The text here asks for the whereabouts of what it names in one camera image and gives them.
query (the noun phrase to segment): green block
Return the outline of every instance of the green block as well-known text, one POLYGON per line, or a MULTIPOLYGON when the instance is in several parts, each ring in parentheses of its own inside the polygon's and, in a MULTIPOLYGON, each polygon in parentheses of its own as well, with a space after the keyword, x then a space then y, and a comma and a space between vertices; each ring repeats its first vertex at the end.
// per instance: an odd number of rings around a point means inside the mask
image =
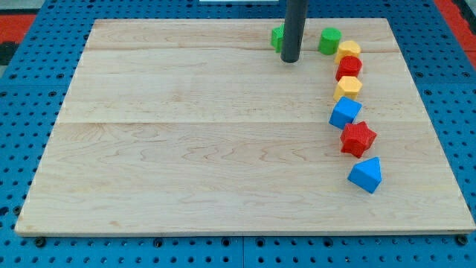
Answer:
POLYGON ((276 53, 281 52, 283 46, 284 23, 280 27, 276 27, 271 31, 271 45, 276 53))
POLYGON ((325 28, 322 30, 319 40, 318 51, 325 55, 332 55, 337 52, 342 33, 336 28, 325 28))

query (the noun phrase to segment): green cylinder block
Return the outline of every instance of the green cylinder block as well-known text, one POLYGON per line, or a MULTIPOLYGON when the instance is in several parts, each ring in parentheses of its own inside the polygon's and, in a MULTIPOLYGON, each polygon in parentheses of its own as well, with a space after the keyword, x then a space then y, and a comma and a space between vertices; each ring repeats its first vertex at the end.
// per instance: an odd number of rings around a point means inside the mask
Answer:
POLYGON ((332 55, 337 51, 342 34, 336 28, 325 28, 322 30, 319 40, 318 50, 325 55, 332 55))

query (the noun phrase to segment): red cylinder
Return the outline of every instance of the red cylinder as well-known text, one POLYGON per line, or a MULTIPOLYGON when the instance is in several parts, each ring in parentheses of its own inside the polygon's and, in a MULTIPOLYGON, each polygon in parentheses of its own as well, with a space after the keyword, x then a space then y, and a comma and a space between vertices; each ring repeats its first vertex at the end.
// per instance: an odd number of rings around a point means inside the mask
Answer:
POLYGON ((362 68, 362 61, 358 57, 345 56, 342 58, 335 73, 335 79, 339 81, 343 76, 357 77, 360 69, 362 68))

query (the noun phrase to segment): red star block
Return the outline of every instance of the red star block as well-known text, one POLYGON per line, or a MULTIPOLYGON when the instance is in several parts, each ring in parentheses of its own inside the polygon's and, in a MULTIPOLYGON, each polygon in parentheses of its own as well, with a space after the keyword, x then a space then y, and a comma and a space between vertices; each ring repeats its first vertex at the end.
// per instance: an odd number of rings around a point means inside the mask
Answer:
POLYGON ((377 133, 367 127, 367 123, 346 124, 341 135, 342 153, 352 153, 355 157, 361 158, 365 150, 372 146, 377 133))

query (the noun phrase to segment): plastic block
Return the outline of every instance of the plastic block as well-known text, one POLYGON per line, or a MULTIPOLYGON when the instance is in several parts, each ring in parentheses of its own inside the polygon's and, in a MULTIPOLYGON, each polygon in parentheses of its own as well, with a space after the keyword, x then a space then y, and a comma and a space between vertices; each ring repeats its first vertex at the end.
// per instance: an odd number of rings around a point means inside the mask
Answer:
POLYGON ((342 42, 337 48, 337 55, 335 55, 334 62, 339 64, 343 57, 345 56, 354 56, 358 57, 360 55, 360 45, 355 41, 349 40, 342 42))
POLYGON ((276 27, 271 31, 271 45, 276 53, 281 52, 283 46, 284 23, 280 27, 276 27))
POLYGON ((343 76, 358 77, 362 68, 362 61, 358 57, 345 56, 342 58, 335 73, 335 79, 339 81, 343 76))
POLYGON ((329 124, 343 130, 345 124, 354 122, 360 108, 362 108, 362 104, 347 97, 342 97, 334 106, 329 124))
POLYGON ((374 157, 355 164, 347 178, 367 192, 373 194, 380 185, 380 182, 382 182, 380 158, 374 157))
POLYGON ((365 122, 358 124, 346 124, 341 134, 342 153, 352 153, 355 157, 361 158, 365 150, 372 146, 377 133, 372 131, 365 122))
POLYGON ((318 51, 325 55, 332 55, 337 52, 342 33, 336 28, 325 28, 322 30, 319 40, 318 51))
POLYGON ((334 100, 339 101, 342 96, 355 100, 361 88, 362 83, 357 79, 357 77, 343 76, 337 82, 337 86, 335 87, 334 100))

